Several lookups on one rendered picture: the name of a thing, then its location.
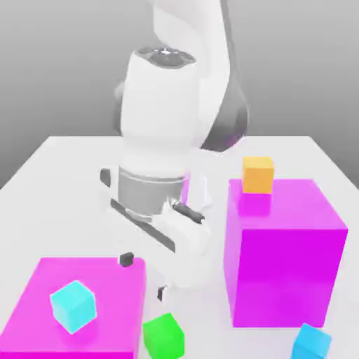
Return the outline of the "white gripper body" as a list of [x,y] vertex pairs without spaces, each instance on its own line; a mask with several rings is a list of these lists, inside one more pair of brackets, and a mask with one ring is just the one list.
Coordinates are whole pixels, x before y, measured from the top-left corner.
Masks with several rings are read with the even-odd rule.
[[149,222],[135,219],[114,199],[110,206],[133,226],[131,234],[121,235],[123,244],[158,270],[167,284],[179,288],[199,285],[208,266],[211,238],[204,215],[173,198]]

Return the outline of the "small blue cube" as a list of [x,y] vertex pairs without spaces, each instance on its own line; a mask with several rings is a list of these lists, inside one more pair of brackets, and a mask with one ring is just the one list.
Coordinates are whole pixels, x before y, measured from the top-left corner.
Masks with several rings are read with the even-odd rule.
[[290,359],[325,359],[332,337],[304,323],[297,335]]

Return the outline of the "small orange cube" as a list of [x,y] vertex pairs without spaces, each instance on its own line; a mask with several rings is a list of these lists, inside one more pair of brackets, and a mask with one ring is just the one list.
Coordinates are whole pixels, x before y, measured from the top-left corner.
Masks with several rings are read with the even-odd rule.
[[243,158],[243,192],[247,194],[271,194],[274,164],[270,157],[245,156]]

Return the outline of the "small cyan cube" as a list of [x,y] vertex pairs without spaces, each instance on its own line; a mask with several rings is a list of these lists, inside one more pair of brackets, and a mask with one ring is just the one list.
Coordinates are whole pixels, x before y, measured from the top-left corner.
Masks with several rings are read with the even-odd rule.
[[95,294],[79,280],[73,280],[50,295],[53,317],[70,334],[97,318]]

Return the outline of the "low large magenta box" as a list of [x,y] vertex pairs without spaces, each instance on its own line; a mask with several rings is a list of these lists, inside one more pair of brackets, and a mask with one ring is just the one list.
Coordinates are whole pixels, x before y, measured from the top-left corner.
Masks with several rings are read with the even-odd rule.
[[[70,334],[50,295],[73,280],[94,293],[97,318]],[[0,359],[138,359],[145,290],[140,258],[42,258],[0,334]]]

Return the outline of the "small green cube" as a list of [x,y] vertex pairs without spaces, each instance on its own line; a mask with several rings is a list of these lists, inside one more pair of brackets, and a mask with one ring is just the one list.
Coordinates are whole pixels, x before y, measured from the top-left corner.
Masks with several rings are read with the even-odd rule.
[[151,359],[178,359],[184,355],[184,332],[171,313],[145,322],[142,331]]

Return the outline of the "tall large magenta box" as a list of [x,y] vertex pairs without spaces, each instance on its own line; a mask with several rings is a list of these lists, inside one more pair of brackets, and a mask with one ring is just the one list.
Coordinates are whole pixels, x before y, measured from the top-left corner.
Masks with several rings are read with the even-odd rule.
[[320,327],[348,229],[311,179],[270,194],[229,181],[224,276],[234,327]]

